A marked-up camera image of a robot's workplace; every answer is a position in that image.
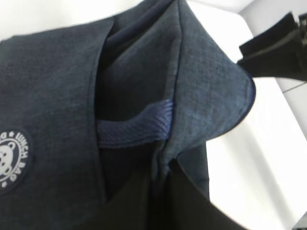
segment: black object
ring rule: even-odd
[[[296,23],[292,13],[240,47],[238,61],[253,77],[307,81],[307,14]]]
[[[153,196],[150,168],[136,172],[94,218],[77,230],[244,230],[217,209],[188,178],[176,160],[164,191]]]

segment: circular logo patch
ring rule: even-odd
[[[0,194],[20,182],[30,162],[28,136],[19,130],[0,132]]]

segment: white surface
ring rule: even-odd
[[[284,94],[307,138],[307,84]]]
[[[240,14],[248,23],[253,35],[261,34],[292,11],[296,20],[298,15],[307,13],[307,0],[256,0]],[[277,79],[282,91],[301,84],[301,81]]]
[[[0,0],[0,39],[84,23],[140,0]],[[233,60],[252,37],[237,14],[189,2],[201,23]],[[307,207],[306,140],[272,79],[257,82],[251,113],[236,129],[208,142],[212,202],[251,230],[289,230]]]
[[[208,6],[214,6],[230,12],[238,13],[254,0],[193,0]]]

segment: denim fabric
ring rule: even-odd
[[[155,14],[150,9],[156,3],[166,8],[152,20],[146,12]],[[150,20],[134,30],[144,14]],[[107,37],[117,45],[104,46]],[[178,158],[208,197],[204,142],[235,127],[254,96],[252,79],[219,49],[184,0],[145,0],[108,19],[3,41],[0,132],[27,130],[35,160],[23,183],[0,196],[1,228],[73,229],[104,207],[106,180],[112,193],[118,191],[135,167],[148,162],[152,180],[163,184],[168,164]],[[167,141],[133,149],[135,158],[120,145],[119,154],[116,146],[99,151],[97,119],[119,126],[164,100],[173,105]],[[118,157],[125,153],[133,159]]]

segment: blue strap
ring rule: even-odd
[[[99,148],[119,149],[169,138],[173,101],[149,104],[139,115],[124,122],[97,120]]]

